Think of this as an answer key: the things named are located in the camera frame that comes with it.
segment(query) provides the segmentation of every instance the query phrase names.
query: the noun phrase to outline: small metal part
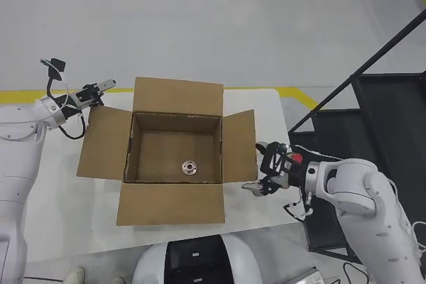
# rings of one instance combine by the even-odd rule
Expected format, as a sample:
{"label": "small metal part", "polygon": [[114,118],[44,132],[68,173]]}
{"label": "small metal part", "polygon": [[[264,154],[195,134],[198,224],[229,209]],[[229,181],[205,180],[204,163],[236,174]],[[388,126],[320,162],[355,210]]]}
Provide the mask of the small metal part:
{"label": "small metal part", "polygon": [[197,165],[191,160],[187,160],[182,165],[182,170],[185,175],[194,175],[197,172]]}

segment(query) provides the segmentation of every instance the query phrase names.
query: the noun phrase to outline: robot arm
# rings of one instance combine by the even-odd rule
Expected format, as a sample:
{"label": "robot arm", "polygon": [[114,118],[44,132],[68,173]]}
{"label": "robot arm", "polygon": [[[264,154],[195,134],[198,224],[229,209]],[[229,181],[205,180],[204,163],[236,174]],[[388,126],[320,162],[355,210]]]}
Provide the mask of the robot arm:
{"label": "robot arm", "polygon": [[38,175],[47,130],[86,107],[102,104],[100,97],[114,86],[115,81],[108,80],[72,94],[36,100],[31,109],[0,109],[0,283],[23,280],[27,247],[21,220]]}
{"label": "robot arm", "polygon": [[293,185],[303,191],[308,206],[312,196],[330,202],[350,247],[377,284],[426,283],[410,222],[390,181],[373,163],[312,162],[277,142],[256,147],[267,177],[245,189],[259,196]]}

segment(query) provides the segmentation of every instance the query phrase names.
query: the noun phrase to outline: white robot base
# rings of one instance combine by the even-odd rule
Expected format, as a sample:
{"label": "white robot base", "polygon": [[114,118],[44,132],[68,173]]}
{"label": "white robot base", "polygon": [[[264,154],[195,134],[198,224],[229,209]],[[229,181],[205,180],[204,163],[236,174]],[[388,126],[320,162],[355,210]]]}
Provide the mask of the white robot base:
{"label": "white robot base", "polygon": [[249,246],[225,234],[150,247],[136,266],[133,284],[262,284]]}

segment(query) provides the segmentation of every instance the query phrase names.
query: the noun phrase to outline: open cardboard box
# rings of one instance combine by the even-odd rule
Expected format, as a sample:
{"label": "open cardboard box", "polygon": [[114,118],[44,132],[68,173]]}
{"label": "open cardboard box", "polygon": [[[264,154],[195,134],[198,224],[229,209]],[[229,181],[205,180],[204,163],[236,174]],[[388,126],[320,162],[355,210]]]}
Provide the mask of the open cardboard box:
{"label": "open cardboard box", "polygon": [[221,84],[138,77],[132,112],[91,109],[77,175],[122,181],[118,226],[224,223],[222,184],[257,166],[253,110],[222,109]]}

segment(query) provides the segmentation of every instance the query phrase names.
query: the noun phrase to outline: sneaker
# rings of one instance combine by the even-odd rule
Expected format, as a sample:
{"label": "sneaker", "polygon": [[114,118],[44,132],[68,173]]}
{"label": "sneaker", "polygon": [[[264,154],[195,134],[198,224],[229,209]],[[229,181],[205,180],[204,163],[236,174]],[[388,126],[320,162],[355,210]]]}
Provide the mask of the sneaker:
{"label": "sneaker", "polygon": [[84,284],[85,272],[82,268],[77,267],[70,271],[63,284]]}
{"label": "sneaker", "polygon": [[126,282],[122,277],[117,277],[112,280],[111,284],[126,284]]}

